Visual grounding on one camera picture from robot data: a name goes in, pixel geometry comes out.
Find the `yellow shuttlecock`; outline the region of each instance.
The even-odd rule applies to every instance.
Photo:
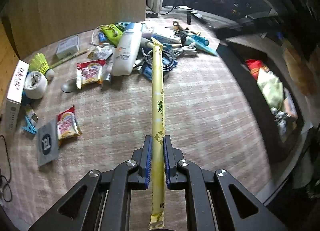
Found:
[[[31,60],[29,65],[29,71],[39,71],[41,72],[47,80],[52,80],[54,77],[53,69],[49,68],[47,60],[43,53],[37,53]]]

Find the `gray pouch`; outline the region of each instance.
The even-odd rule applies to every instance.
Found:
[[[42,166],[59,156],[57,118],[50,120],[37,132],[38,166]]]

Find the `white plastic bottle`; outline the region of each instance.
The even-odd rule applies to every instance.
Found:
[[[140,23],[130,23],[125,28],[113,59],[113,76],[129,75],[132,72],[140,48],[141,30]]]

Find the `white charging cable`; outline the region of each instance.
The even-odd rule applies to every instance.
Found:
[[[197,54],[197,49],[195,46],[196,42],[193,42],[187,46],[173,47],[170,49],[170,51],[175,55],[175,57],[178,57],[181,54],[195,55]]]
[[[92,35],[91,35],[91,44],[92,44],[92,45],[100,46],[100,44],[96,44],[96,43],[93,42],[93,37],[94,37],[94,33],[96,32],[96,30],[99,29],[99,28],[101,28],[101,27],[103,27],[103,26],[107,26],[107,27],[111,28],[111,29],[113,30],[113,33],[114,33],[113,36],[114,36],[114,37],[116,37],[116,36],[119,34],[118,31],[117,31],[116,29],[114,29],[112,26],[109,26],[109,25],[100,25],[100,26],[97,26],[97,27],[94,29],[94,31],[92,32]]]

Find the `wooden wall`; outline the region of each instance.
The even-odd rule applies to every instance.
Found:
[[[6,32],[0,20],[0,106],[5,98],[7,86],[11,80],[18,60],[19,59],[7,38]]]
[[[62,38],[117,21],[145,20],[146,0],[9,0],[20,58]]]

